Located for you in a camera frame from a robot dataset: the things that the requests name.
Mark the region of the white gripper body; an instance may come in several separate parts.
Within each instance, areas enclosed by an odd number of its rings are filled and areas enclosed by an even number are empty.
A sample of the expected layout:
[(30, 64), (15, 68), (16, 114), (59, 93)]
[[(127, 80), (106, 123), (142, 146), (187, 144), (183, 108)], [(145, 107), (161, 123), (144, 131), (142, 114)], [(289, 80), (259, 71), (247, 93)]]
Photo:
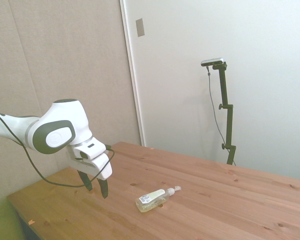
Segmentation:
[(102, 180), (112, 175), (113, 171), (107, 155), (109, 151), (105, 147), (67, 146), (67, 150), (72, 168)]

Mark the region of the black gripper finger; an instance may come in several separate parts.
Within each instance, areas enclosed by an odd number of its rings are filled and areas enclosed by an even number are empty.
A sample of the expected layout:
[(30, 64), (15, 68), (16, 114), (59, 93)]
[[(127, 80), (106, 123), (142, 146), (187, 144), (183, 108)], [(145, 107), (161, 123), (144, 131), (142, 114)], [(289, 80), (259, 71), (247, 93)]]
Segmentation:
[(93, 186), (92, 186), (92, 183), (91, 183), (91, 180), (89, 179), (88, 175), (85, 173), (85, 172), (82, 172), (82, 171), (77, 171), (79, 176), (80, 176), (80, 179), (82, 180), (85, 188), (90, 192), (93, 190)]
[(101, 191), (102, 197), (104, 199), (106, 199), (108, 197), (108, 194), (109, 194), (108, 181), (100, 179), (100, 178), (97, 178), (97, 181), (98, 181), (98, 184), (100, 186), (100, 191)]

